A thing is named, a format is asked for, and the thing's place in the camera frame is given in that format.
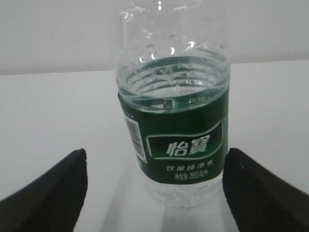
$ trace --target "brand logo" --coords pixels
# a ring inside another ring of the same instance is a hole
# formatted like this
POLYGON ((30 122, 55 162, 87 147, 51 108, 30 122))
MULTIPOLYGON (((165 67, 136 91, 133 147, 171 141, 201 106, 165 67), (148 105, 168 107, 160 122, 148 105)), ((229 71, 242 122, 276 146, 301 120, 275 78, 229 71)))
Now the brand logo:
POLYGON ((216 153, 222 145, 222 123, 199 134, 164 134, 147 136, 150 156, 156 160, 199 160, 216 153))

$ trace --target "black rubber pad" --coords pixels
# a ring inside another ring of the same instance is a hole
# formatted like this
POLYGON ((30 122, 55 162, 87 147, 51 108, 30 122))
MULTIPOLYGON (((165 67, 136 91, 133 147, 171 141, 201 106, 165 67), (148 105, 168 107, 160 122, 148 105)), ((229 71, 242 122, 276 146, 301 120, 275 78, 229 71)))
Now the black rubber pad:
POLYGON ((76 150, 0 202, 0 232, 72 232, 87 185, 86 152, 76 150))
POLYGON ((240 232, 309 232, 309 196, 238 149, 225 159, 223 187, 240 232))

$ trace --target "white surface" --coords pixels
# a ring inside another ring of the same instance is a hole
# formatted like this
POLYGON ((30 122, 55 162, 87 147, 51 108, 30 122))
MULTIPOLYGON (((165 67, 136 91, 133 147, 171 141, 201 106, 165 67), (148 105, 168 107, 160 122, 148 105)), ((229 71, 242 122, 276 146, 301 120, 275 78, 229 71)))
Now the white surface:
MULTIPOLYGON (((0 74, 108 70, 116 0, 0 1, 0 74)), ((308 0, 226 0, 233 62, 309 59, 308 0)))
MULTIPOLYGON (((309 61, 232 66, 229 145, 309 193, 309 61)), ((0 77, 0 199, 74 149, 89 188, 76 232, 236 232, 221 192, 171 208, 143 190, 112 72, 0 77)))

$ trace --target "water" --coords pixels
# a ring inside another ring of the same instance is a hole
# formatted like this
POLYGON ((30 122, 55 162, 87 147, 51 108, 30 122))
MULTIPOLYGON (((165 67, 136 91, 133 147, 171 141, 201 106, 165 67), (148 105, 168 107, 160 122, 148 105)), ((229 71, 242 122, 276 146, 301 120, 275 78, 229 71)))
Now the water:
MULTIPOLYGON (((154 114, 174 114, 216 101, 228 90, 229 78, 228 59, 207 52, 206 58, 169 57, 121 67, 117 84, 119 94, 131 108, 154 114)), ((227 140, 227 115, 220 120, 226 124, 223 139, 227 140)), ((201 204, 219 188, 221 175, 190 185, 160 184, 146 179, 149 191, 161 201, 190 207, 201 204)))

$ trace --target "plastic bottle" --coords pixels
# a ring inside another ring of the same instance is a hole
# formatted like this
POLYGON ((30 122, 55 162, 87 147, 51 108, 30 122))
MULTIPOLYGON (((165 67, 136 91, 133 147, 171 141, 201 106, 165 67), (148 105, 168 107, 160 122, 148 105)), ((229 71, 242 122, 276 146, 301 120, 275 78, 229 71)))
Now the plastic bottle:
POLYGON ((191 207, 221 184, 230 62, 223 0, 126 0, 114 68, 149 191, 191 207))

